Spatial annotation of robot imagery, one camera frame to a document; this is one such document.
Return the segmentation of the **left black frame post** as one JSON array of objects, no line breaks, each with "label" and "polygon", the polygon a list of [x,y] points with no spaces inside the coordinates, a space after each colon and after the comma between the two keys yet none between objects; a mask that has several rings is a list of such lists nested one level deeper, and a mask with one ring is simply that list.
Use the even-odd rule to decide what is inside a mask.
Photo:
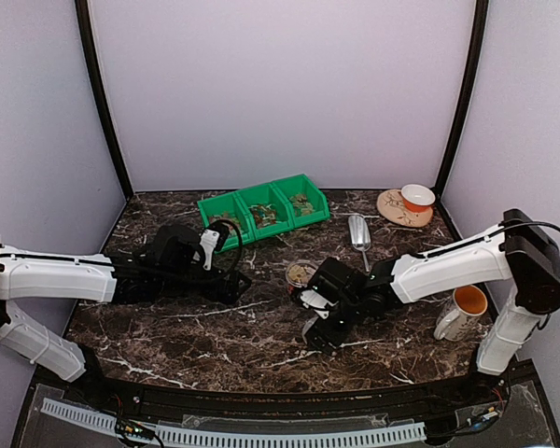
[{"label": "left black frame post", "polygon": [[74,4],[77,15],[77,27],[91,84],[93,101],[96,106],[106,147],[108,149],[110,160],[113,163],[119,186],[125,201],[128,202],[134,196],[134,191],[122,156],[114,121],[112,119],[108,100],[106,98],[105,85],[92,29],[90,2],[87,0],[76,0]]}]

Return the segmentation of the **white mug orange inside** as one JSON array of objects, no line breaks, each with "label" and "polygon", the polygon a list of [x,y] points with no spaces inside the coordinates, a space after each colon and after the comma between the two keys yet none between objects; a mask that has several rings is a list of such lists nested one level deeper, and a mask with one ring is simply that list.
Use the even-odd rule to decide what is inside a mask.
[{"label": "white mug orange inside", "polygon": [[487,298],[478,287],[469,285],[456,288],[436,320],[434,339],[450,342],[467,339],[487,308]]}]

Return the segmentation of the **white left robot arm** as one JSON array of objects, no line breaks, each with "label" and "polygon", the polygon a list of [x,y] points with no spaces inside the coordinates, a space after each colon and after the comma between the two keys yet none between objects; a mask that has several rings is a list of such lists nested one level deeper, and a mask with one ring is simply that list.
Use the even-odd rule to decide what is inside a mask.
[{"label": "white left robot arm", "polygon": [[53,298],[132,304],[160,294],[197,289],[211,301],[234,304],[250,288],[237,266],[219,269],[213,258],[238,228],[220,218],[201,232],[185,225],[158,229],[153,240],[130,255],[60,255],[30,252],[0,241],[0,344],[62,380],[76,384],[93,407],[113,398],[94,352],[69,342],[32,319],[17,299]]}]

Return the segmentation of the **black frame post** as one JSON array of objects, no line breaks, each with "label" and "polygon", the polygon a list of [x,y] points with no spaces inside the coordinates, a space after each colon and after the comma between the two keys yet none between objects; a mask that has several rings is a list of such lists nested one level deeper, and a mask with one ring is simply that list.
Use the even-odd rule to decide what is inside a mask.
[{"label": "black frame post", "polygon": [[475,2],[471,26],[469,48],[458,94],[452,126],[448,135],[440,169],[433,187],[434,193],[441,199],[446,190],[450,174],[453,170],[456,153],[463,134],[469,106],[475,86],[475,80],[482,53],[483,39],[489,9],[488,0]]},{"label": "black frame post", "polygon": [[90,2],[87,0],[76,0],[74,4],[77,15],[77,27],[91,84],[93,101],[96,106],[106,147],[108,149],[110,160],[113,163],[119,186],[125,201],[128,202],[134,196],[134,191],[122,156],[114,121],[112,119],[108,100],[106,98],[105,85],[92,29]]}]

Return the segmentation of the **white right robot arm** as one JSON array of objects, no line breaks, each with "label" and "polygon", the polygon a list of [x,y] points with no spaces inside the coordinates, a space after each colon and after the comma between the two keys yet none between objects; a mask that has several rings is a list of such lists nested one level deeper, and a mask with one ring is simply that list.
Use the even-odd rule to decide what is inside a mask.
[{"label": "white right robot arm", "polygon": [[546,233],[549,226],[510,209],[500,223],[470,238],[381,260],[364,273],[327,258],[297,295],[315,312],[302,337],[311,349],[331,354],[368,317],[436,293],[512,280],[506,305],[480,344],[476,370],[457,386],[458,397],[476,405],[540,320],[560,309],[560,251]]}]

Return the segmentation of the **green bin with star candies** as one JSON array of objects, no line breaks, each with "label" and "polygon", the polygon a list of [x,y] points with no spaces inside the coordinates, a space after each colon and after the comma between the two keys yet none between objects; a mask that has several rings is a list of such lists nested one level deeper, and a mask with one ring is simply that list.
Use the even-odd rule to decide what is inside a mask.
[{"label": "green bin with star candies", "polygon": [[239,229],[244,245],[255,241],[250,212],[237,192],[198,201],[198,207],[205,227],[218,219],[226,219]]}]

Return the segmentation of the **green bin with lollipops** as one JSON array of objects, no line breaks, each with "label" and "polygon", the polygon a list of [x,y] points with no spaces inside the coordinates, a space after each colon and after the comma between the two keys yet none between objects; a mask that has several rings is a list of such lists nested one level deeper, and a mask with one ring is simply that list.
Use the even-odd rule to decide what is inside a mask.
[{"label": "green bin with lollipops", "polygon": [[292,230],[287,201],[271,183],[240,189],[238,196],[246,207],[247,216],[254,224],[257,240]]}]

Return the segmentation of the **green bin with popsicle candies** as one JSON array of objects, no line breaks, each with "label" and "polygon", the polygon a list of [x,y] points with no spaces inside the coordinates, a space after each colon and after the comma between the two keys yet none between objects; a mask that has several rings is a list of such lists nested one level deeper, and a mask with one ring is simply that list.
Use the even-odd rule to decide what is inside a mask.
[{"label": "green bin with popsicle candies", "polygon": [[272,184],[287,198],[295,228],[329,219],[328,200],[307,175],[277,179]]}]

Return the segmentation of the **orange and white bowl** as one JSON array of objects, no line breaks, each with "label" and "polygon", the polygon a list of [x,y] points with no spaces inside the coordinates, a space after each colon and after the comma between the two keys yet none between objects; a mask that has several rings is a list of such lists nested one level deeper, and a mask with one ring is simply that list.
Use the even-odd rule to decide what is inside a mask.
[{"label": "orange and white bowl", "polygon": [[436,201],[434,192],[419,184],[407,184],[400,189],[404,207],[413,213],[424,213],[431,209]]}]

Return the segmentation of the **clear plastic cup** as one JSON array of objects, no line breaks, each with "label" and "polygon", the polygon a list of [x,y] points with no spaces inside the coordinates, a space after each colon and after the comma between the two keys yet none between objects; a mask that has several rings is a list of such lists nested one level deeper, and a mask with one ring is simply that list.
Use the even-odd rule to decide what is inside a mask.
[{"label": "clear plastic cup", "polygon": [[317,266],[311,261],[296,260],[288,264],[285,270],[287,288],[289,293],[307,287],[309,281],[317,270]]}]

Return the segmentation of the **metal scoop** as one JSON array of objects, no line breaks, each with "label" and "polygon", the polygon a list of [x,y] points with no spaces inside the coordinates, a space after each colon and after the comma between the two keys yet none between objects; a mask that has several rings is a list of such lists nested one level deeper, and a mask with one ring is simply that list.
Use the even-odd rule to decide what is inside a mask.
[{"label": "metal scoop", "polygon": [[351,215],[348,218],[348,227],[352,247],[359,251],[363,258],[365,272],[371,271],[367,251],[371,248],[371,235],[368,224],[362,215]]}]

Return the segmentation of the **right black frame post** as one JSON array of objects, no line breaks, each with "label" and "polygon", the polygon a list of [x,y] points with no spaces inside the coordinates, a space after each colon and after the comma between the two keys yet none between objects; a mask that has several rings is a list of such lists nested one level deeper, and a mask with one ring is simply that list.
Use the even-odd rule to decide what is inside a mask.
[{"label": "right black frame post", "polygon": [[489,9],[488,0],[475,2],[471,26],[469,48],[458,94],[452,126],[448,135],[440,169],[433,187],[434,193],[441,199],[446,190],[450,174],[453,170],[456,153],[463,134],[469,106],[475,86],[475,80],[482,53],[483,39]]}]

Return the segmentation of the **clear round plastic lid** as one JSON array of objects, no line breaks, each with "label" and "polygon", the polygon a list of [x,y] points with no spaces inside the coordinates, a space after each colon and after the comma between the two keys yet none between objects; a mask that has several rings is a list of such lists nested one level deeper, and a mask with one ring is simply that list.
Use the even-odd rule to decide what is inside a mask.
[{"label": "clear round plastic lid", "polygon": [[301,337],[302,337],[305,344],[308,344],[307,333],[310,330],[310,328],[315,324],[316,320],[317,320],[316,317],[312,317],[312,318],[308,319],[302,327]]}]

